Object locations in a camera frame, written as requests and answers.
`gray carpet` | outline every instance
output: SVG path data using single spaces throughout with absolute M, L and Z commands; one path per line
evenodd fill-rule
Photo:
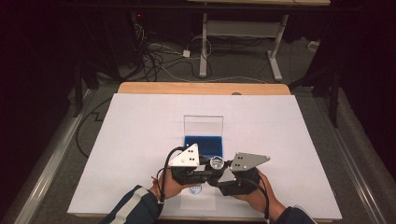
M 300 77 L 310 64 L 313 53 L 306 50 L 308 41 L 300 40 L 293 44 L 281 45 L 277 55 L 277 61 L 281 73 L 284 77 L 282 83 L 290 83 Z M 181 52 L 183 48 L 168 43 L 172 49 Z M 268 66 L 264 51 L 271 48 L 271 41 L 265 40 L 257 47 L 245 47 L 234 50 L 226 56 L 215 56 L 227 52 L 225 49 L 216 49 L 213 56 L 209 57 L 213 75 L 209 80 L 225 77 L 251 77 L 268 83 L 275 83 L 272 72 Z M 164 54 L 166 60 L 172 60 L 175 56 Z M 198 62 L 192 61 L 194 73 L 198 74 Z M 191 76 L 191 67 L 187 63 L 181 63 L 167 69 L 172 76 L 188 80 L 199 80 Z M 101 85 L 94 95 L 90 104 L 90 110 L 101 104 L 105 99 L 117 91 L 119 84 L 112 80 L 99 76 Z M 168 73 L 161 71 L 158 81 L 177 81 Z M 221 82 L 255 82 L 251 79 L 233 78 L 223 79 Z M 347 166 L 341 158 L 339 145 L 332 134 L 332 127 L 326 121 L 327 118 L 320 110 L 318 101 L 324 103 L 327 99 L 315 99 L 312 97 L 309 88 L 297 88 L 292 92 L 297 97 L 308 131 L 317 149 L 320 161 L 325 173 L 329 178 L 334 191 L 335 199 L 340 207 L 343 219 L 334 223 L 373 223 L 366 209 L 361 202 L 360 195 L 356 191 L 355 185 L 347 171 Z M 100 106 L 99 119 L 105 116 L 108 103 Z M 370 141 L 364 134 L 359 121 L 350 110 L 347 98 L 341 92 L 340 105 L 338 110 L 339 131 L 345 137 L 346 144 L 350 148 L 351 154 L 356 160 L 362 175 L 367 180 L 378 206 L 383 211 L 386 220 L 396 218 L 396 187 L 393 178 L 384 168 L 381 160 L 377 157 Z M 89 154 L 98 134 L 101 121 L 95 121 L 95 116 L 91 115 L 81 126 L 79 132 L 79 142 L 82 150 Z M 51 153 L 49 148 L 37 167 L 32 172 L 25 188 L 21 191 L 19 198 L 15 201 L 8 215 L 2 223 L 13 223 L 19 211 L 23 207 L 30 191 L 32 190 L 40 171 L 43 169 Z M 32 223 L 97 223 L 101 218 L 97 217 L 75 217 L 66 213 L 68 205 L 73 197 L 79 178 L 84 169 L 86 158 L 78 151 L 76 141 L 73 140 L 68 147 L 56 176 L 54 177 L 48 193 L 46 194 L 40 207 L 37 209 Z M 201 223 L 186 221 L 159 221 L 159 223 Z

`white desk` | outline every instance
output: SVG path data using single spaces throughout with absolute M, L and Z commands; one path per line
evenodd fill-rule
M 177 85 L 191 89 L 201 86 L 164 84 Z M 250 91 L 267 86 L 237 85 Z M 150 85 L 136 91 L 150 90 L 144 86 Z M 160 90 L 162 84 L 152 86 Z M 217 85 L 202 86 L 213 91 Z M 228 84 L 220 86 L 229 92 Z M 316 219 L 341 218 L 299 106 L 291 95 L 115 94 L 68 213 L 105 215 L 135 185 L 149 188 L 150 177 L 163 167 L 169 151 L 183 144 L 184 115 L 224 116 L 226 160 L 231 160 L 236 151 L 270 156 L 271 160 L 259 168 L 268 175 L 282 203 L 299 204 Z M 247 203 L 223 197 L 218 189 L 207 190 L 212 200 L 206 207 L 190 201 L 185 194 L 178 195 L 165 202 L 161 218 L 262 220 L 262 214 Z
M 189 0 L 193 2 L 228 3 L 228 4 L 260 4 L 260 5 L 287 5 L 298 6 L 328 6 L 330 0 Z M 276 53 L 285 31 L 288 15 L 283 15 L 281 22 L 255 22 L 255 21 L 210 21 L 207 13 L 204 13 L 202 31 L 202 54 L 200 61 L 200 77 L 206 77 L 207 49 L 206 39 L 208 35 L 231 35 L 231 36 L 253 36 L 253 37 L 274 37 L 274 47 L 267 51 L 269 63 L 271 65 L 274 78 L 281 81 L 279 66 L 276 62 Z

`floor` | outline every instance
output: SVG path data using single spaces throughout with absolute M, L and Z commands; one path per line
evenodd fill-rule
M 276 59 L 283 80 L 275 82 L 265 53 L 272 47 L 271 39 L 223 40 L 214 38 L 212 41 L 212 52 L 208 57 L 211 69 L 209 78 L 194 77 L 198 74 L 198 60 L 179 59 L 178 54 L 182 53 L 185 47 L 171 42 L 156 42 L 150 48 L 162 51 L 156 51 L 156 54 L 153 54 L 156 56 L 154 60 L 156 63 L 163 61 L 162 70 L 157 74 L 153 70 L 149 71 L 150 61 L 147 61 L 147 75 L 141 72 L 132 79 L 289 84 L 304 76 L 315 55 L 306 48 L 309 43 L 306 39 L 282 43 Z M 191 58 L 200 56 L 198 48 L 194 45 L 191 45 L 190 50 Z M 131 69 L 123 66 L 120 71 L 122 74 L 127 74 Z M 98 80 L 100 82 L 98 90 L 86 91 L 84 114 L 78 118 L 73 118 L 74 98 L 73 93 L 70 94 L 72 104 L 69 113 L 40 161 L 37 162 L 2 223 L 29 221 L 30 223 L 97 223 L 101 219 L 99 217 L 75 217 L 66 213 L 87 161 L 82 153 L 89 155 L 100 130 L 101 120 L 106 115 L 108 108 L 106 99 L 111 97 L 120 85 L 104 74 L 98 74 Z M 342 220 L 334 221 L 334 223 L 390 223 L 396 218 L 394 179 L 376 155 L 359 121 L 354 117 L 343 92 L 340 92 L 339 97 L 338 129 L 334 129 L 327 118 L 328 99 L 326 97 L 312 97 L 310 88 L 307 87 L 296 88 L 292 90 L 292 94 L 297 98 L 306 126 L 343 215 Z M 43 191 L 45 194 L 40 195 L 36 200 L 37 209 L 26 209 L 31 214 L 29 218 L 24 215 L 26 213 L 21 213 L 21 210 L 28 202 L 37 180 L 46 170 L 46 166 L 50 164 L 49 161 L 54 158 L 54 152 L 60 150 L 60 146 L 64 147 L 64 154 L 61 158 L 58 157 L 60 164 L 59 166 L 52 165 L 53 177 L 46 185 L 48 188 Z M 159 223 L 187 222 L 159 221 Z

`dark background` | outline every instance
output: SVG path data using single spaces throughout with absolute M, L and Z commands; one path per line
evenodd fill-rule
M 101 20 L 106 15 L 96 14 L 86 19 L 96 32 L 94 35 L 98 35 L 96 46 L 102 52 L 101 57 L 81 17 L 53 4 L 50 0 L 7 0 L 0 5 L 0 218 L 18 194 L 70 105 L 67 93 L 73 87 L 77 61 L 90 59 L 106 69 L 116 70 L 117 63 L 134 58 L 126 53 L 114 59 L 109 40 L 98 37 L 104 31 Z M 362 1 L 333 4 L 354 6 Z M 396 148 L 396 44 L 393 41 L 396 18 L 391 13 L 394 3 L 378 0 L 368 4 L 368 11 L 359 17 L 332 18 L 332 25 L 327 27 L 327 36 L 323 38 L 308 73 L 315 73 L 329 61 L 342 59 L 341 86 L 375 150 L 395 176 L 390 167 L 394 160 L 392 150 Z M 155 21 L 158 17 L 161 15 L 152 15 L 154 22 L 151 23 L 158 26 L 160 23 Z M 327 24 L 327 16 L 319 17 L 318 20 L 306 15 L 290 17 L 286 40 L 293 41 L 301 36 L 317 40 L 323 32 L 321 26 Z M 193 32 L 196 27 L 196 19 L 188 18 L 191 23 L 183 22 L 181 32 L 179 28 L 175 33 L 184 40 L 191 35 L 189 29 Z M 129 43 L 130 34 L 123 35 L 123 43 Z M 90 72 L 82 75 L 90 79 L 87 75 Z M 310 84 L 318 85 L 320 81 Z

